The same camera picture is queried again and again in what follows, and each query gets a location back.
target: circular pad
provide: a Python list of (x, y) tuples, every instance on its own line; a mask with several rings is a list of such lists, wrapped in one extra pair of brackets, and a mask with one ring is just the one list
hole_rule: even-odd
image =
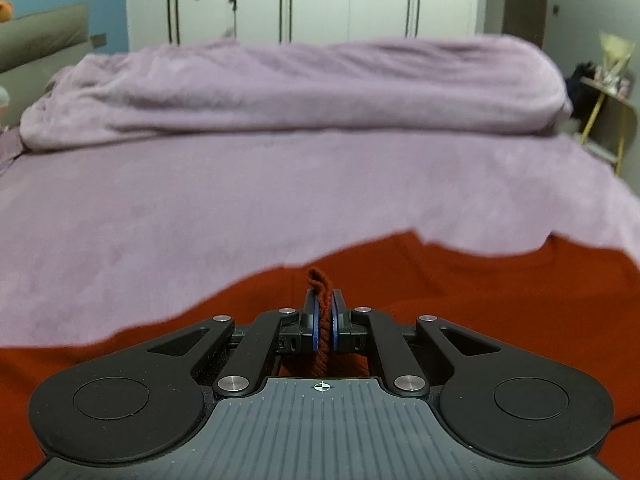
[(133, 379), (108, 377), (82, 386), (74, 395), (76, 408), (97, 420), (116, 420), (139, 412), (149, 400), (149, 390)]
[(498, 384), (494, 399), (504, 412), (525, 420), (552, 418), (569, 406), (569, 396), (560, 386), (531, 377), (520, 377)]

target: folded blanket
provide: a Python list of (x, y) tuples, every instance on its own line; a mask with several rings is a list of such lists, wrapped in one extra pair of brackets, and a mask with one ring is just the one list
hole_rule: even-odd
[(555, 65), (510, 37), (333, 46), (217, 41), (86, 56), (22, 117), (32, 150), (159, 134), (405, 128), (546, 132), (570, 112)]
[[(614, 434), (625, 434), (640, 416), (640, 272), (623, 253), (550, 237), (530, 254), (483, 258), (424, 245), (406, 233), (331, 254), (313, 265), (343, 291), (351, 307), (370, 305), (402, 323), (434, 314), (591, 374), (614, 399)], [(306, 270), (263, 272), (180, 317), (131, 328), (98, 344), (0, 350), (3, 480), (18, 480), (42, 458), (28, 424), (27, 403), (46, 377), (216, 314), (231, 314), (245, 324), (265, 310), (300, 308), (308, 289)], [(321, 338), (326, 330), (321, 326)], [(363, 368), (358, 356), (331, 355), (310, 371), (358, 376)], [(620, 448), (607, 446), (603, 459), (625, 479), (640, 479), (638, 453), (626, 452), (640, 444), (640, 433), (631, 432), (629, 438), (634, 441), (614, 439)]]

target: metal screw cap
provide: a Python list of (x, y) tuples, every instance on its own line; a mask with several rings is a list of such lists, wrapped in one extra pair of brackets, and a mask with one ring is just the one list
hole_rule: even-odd
[(249, 385), (249, 381), (239, 375), (229, 375), (218, 381), (218, 387), (226, 392), (241, 392)]
[(417, 392), (425, 387), (426, 382), (422, 377), (416, 375), (403, 375), (398, 377), (394, 384), (398, 390), (404, 392)]

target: gray headboard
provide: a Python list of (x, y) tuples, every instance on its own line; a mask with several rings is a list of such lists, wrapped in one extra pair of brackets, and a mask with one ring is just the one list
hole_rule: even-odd
[(92, 49), (85, 4), (0, 24), (0, 86), (11, 97), (2, 124), (17, 125), (25, 108), (44, 95), (49, 79)]

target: lavender fleece blanket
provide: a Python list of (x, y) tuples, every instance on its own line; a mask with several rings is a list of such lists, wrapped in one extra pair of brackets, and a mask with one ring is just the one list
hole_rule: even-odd
[[(276, 119), (312, 126), (298, 107), (315, 123), (299, 132), (162, 136), (20, 156), (0, 178), (0, 346), (95, 342), (174, 316), (254, 272), (401, 230), (481, 254), (530, 251), (557, 232), (622, 248), (640, 262), (640, 202), (609, 166), (568, 137), (483, 133), (537, 132), (566, 112), (562, 79), (539, 51), (509, 39), (400, 43), (354, 48), (377, 53), (378, 63), (345, 46), (329, 48), (340, 56), (327, 54), (325, 64), (311, 54), (318, 51), (287, 47), (292, 61), (279, 58), (281, 82), (271, 47), (258, 54), (234, 44), (162, 47), (158, 62), (152, 51), (90, 57), (64, 71), (25, 117), (22, 134), (33, 147), (116, 142), (179, 132), (187, 123), (195, 125), (188, 131)], [(507, 54), (506, 65), (490, 45)], [(234, 56), (250, 64), (231, 68)], [(395, 56), (406, 60), (404, 72)], [(466, 70), (481, 59), (494, 63)], [(203, 65), (207, 77), (194, 72)], [(372, 72), (377, 65), (380, 76)], [(350, 76), (340, 76), (340, 67)], [(412, 82), (411, 67), (424, 79)], [(386, 87), (389, 71), (404, 76)], [(225, 83), (211, 80), (214, 73)], [(247, 83), (267, 73), (254, 78), (255, 89)], [(161, 88), (153, 84), (160, 80)], [(324, 107), (334, 91), (337, 114)], [(217, 108), (210, 106), (216, 95)], [(324, 105), (316, 110), (311, 96)], [(385, 107), (387, 98), (394, 106)], [(437, 103), (452, 108), (440, 113)], [(333, 120), (343, 127), (319, 131)], [(409, 121), (412, 131), (383, 126), (395, 120)]]
[(562, 76), (510, 37), (334, 46), (165, 45), (87, 56), (20, 126), (32, 150), (197, 132), (548, 131), (569, 105)]

